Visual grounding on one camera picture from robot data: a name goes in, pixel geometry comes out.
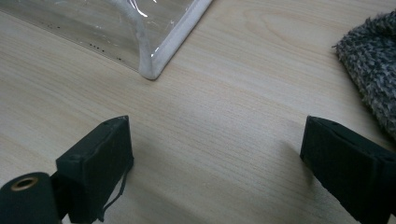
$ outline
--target gray knit fabric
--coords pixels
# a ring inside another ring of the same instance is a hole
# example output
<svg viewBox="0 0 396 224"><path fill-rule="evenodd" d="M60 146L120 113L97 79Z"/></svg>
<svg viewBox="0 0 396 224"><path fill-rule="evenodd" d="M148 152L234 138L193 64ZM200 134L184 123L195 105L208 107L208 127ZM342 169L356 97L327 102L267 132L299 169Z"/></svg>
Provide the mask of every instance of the gray knit fabric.
<svg viewBox="0 0 396 224"><path fill-rule="evenodd" d="M336 45L362 100L396 140L396 12L354 28Z"/></svg>

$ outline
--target wood grain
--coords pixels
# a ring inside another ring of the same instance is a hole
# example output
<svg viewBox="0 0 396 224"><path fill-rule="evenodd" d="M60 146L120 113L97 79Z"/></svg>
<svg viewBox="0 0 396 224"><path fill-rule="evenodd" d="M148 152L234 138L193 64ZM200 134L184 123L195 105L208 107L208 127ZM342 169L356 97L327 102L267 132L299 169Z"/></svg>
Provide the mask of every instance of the wood grain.
<svg viewBox="0 0 396 224"><path fill-rule="evenodd" d="M395 3L217 0L156 81L0 13L0 185L129 115L135 166L105 223L356 223L301 162L304 122L395 150L332 48Z"/></svg>

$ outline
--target knitted wool item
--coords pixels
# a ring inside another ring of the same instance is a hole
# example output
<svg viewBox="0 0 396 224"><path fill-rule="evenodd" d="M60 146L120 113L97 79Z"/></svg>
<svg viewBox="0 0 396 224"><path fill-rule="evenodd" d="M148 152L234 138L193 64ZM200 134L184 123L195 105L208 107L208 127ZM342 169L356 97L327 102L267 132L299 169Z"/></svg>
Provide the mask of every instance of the knitted wool item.
<svg viewBox="0 0 396 224"><path fill-rule="evenodd" d="M396 11L367 19L335 47L363 102L396 140Z"/></svg>

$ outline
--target transparent plastic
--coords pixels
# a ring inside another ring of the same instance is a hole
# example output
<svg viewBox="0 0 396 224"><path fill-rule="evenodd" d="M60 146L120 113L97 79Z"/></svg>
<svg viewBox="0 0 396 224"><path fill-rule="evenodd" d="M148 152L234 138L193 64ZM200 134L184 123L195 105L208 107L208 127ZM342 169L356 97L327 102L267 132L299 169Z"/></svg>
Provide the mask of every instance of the transparent plastic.
<svg viewBox="0 0 396 224"><path fill-rule="evenodd" d="M211 0L1 0L0 10L155 79Z"/></svg>

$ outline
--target light wood surface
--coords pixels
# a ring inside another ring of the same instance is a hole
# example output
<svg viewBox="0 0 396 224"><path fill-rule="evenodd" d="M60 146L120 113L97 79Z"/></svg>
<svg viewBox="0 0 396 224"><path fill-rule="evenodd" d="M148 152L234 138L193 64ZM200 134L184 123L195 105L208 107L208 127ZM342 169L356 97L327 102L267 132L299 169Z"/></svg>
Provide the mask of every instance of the light wood surface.
<svg viewBox="0 0 396 224"><path fill-rule="evenodd" d="M395 150L332 48L395 6L215 0L156 81L0 13L0 185L52 174L96 125L129 115L135 165L105 223L356 223L301 162L304 123Z"/></svg>

